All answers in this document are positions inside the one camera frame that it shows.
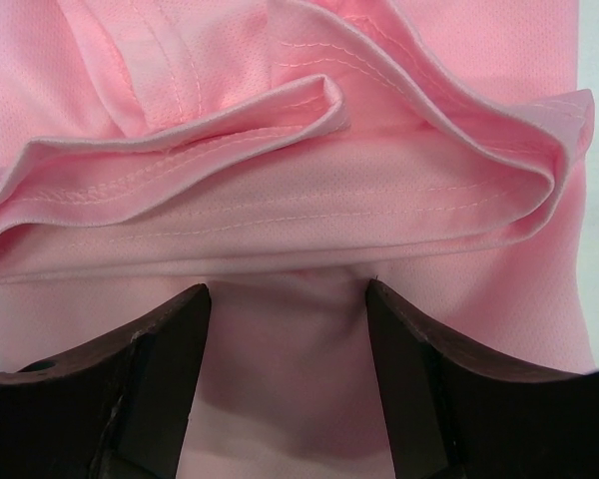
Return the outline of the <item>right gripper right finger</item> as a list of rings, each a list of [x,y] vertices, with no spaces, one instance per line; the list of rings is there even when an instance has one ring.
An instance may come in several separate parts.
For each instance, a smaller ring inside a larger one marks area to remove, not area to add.
[[[599,478],[599,370],[504,354],[378,280],[365,304],[397,477]]]

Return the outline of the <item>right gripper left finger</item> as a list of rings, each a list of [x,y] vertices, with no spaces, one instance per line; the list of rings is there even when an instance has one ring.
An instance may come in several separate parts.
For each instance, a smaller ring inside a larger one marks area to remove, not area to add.
[[[209,330],[192,286],[91,341],[0,372],[0,478],[176,476]]]

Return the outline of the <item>pink t shirt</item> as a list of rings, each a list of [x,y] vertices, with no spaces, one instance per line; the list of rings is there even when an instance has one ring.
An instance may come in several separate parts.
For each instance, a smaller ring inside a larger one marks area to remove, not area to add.
[[[575,1],[0,1],[0,366],[205,283],[182,478],[388,478],[378,279],[594,365]]]

